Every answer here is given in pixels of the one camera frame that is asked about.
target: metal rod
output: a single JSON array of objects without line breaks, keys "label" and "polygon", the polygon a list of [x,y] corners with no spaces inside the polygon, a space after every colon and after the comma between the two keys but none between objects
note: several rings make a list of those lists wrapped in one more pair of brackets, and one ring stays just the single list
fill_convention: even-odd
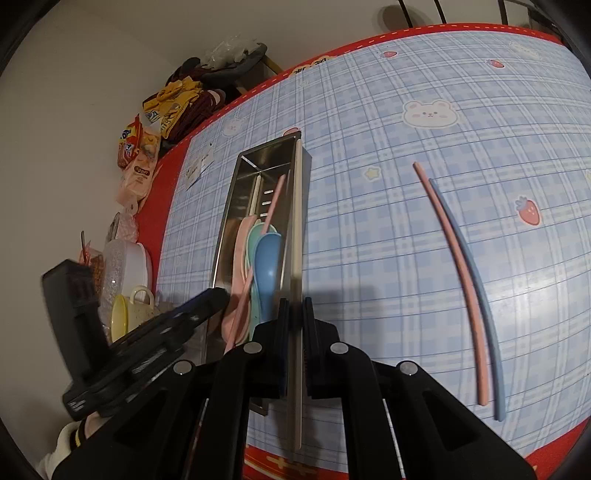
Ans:
[{"label": "metal rod", "polygon": [[406,10],[406,5],[404,5],[404,1],[398,0],[400,4],[400,8],[402,8],[402,13],[404,14],[404,18],[407,19],[407,24],[409,28],[413,27],[413,22],[410,20],[410,15],[408,14],[408,10]]},{"label": "metal rod", "polygon": [[441,8],[441,4],[439,0],[433,0],[435,2],[435,6],[437,7],[437,11],[439,12],[439,18],[441,18],[441,23],[447,23],[445,20],[445,15],[443,14],[443,8]]},{"label": "metal rod", "polygon": [[505,8],[505,0],[498,0],[499,12],[501,12],[501,23],[503,25],[509,25],[509,19],[507,18],[507,9]]}]

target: red table edge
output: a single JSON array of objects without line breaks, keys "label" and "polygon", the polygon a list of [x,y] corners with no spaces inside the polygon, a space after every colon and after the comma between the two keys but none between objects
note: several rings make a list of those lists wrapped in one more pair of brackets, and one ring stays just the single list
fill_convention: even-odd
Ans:
[{"label": "red table edge", "polygon": [[[244,103],[246,100],[253,97],[257,93],[261,93],[263,90],[268,89],[277,82],[284,80],[303,66],[309,66],[315,62],[323,61],[323,57],[337,57],[353,50],[369,47],[371,45],[377,45],[379,43],[395,40],[398,38],[448,31],[499,31],[536,37],[562,45],[562,43],[552,35],[530,30],[528,28],[511,27],[508,25],[486,23],[452,23],[407,28],[404,30],[376,35],[374,37],[350,43],[343,47],[335,48],[334,50],[324,53],[323,55],[319,55],[310,60],[301,62],[300,64],[275,75],[274,77],[254,87],[252,90],[249,90],[246,94],[226,105],[224,108],[212,115],[209,119],[201,123],[195,130],[187,135],[160,160],[160,172],[153,181],[150,195],[146,199],[142,210],[135,216],[139,229],[138,242],[144,245],[150,254],[152,261],[152,284],[154,286],[154,291],[156,291],[158,268],[160,266],[160,255],[162,251],[166,223],[168,221],[168,213],[173,201],[173,195],[177,185],[178,176],[180,175],[180,170],[183,166],[184,156],[189,147],[189,142],[195,135],[197,135],[212,122],[220,118],[222,115]],[[573,430],[539,448],[527,457],[527,461],[529,461],[532,466],[537,466],[538,478],[548,478],[548,476],[554,472],[556,467],[559,466],[565,455],[579,438],[586,422],[587,420],[581,422]]]}]

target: pink spoon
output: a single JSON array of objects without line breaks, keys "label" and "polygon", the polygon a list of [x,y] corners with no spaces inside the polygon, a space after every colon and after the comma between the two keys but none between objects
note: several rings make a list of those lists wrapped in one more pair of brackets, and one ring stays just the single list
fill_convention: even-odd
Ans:
[{"label": "pink spoon", "polygon": [[226,308],[227,314],[222,320],[222,338],[228,341],[236,307],[244,290],[245,275],[244,275],[244,255],[246,253],[246,240],[248,239],[248,232],[250,232],[252,225],[256,222],[256,215],[244,217],[238,227],[236,234],[236,244],[234,246],[234,259],[232,263],[232,286],[230,288],[230,302]]}]

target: tabletop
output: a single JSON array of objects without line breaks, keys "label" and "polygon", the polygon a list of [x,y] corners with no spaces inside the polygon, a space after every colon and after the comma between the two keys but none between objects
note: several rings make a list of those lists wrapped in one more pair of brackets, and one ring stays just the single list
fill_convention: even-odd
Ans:
[{"label": "tabletop", "polygon": [[[422,27],[257,87],[165,157],[138,215],[163,300],[209,286],[237,155],[293,127],[312,157],[303,282],[318,318],[372,359],[419,363],[524,456],[588,418],[591,80],[572,53],[515,27]],[[210,144],[213,163],[187,190],[185,152]],[[482,277],[504,421],[476,402],[462,288],[415,162]],[[282,402],[251,415],[248,443],[289,456],[284,416]],[[346,472],[338,403],[306,402],[303,443],[297,462]]]}]

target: strawberry print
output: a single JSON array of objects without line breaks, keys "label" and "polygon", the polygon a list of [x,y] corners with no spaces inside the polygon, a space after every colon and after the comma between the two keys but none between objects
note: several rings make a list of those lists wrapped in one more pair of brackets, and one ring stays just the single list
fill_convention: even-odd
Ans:
[{"label": "strawberry print", "polygon": [[533,200],[529,200],[522,195],[515,201],[515,206],[517,207],[517,213],[525,223],[533,226],[540,224],[540,211]]},{"label": "strawberry print", "polygon": [[489,64],[492,67],[495,67],[497,69],[504,69],[505,66],[498,60],[488,60],[487,64]]}]

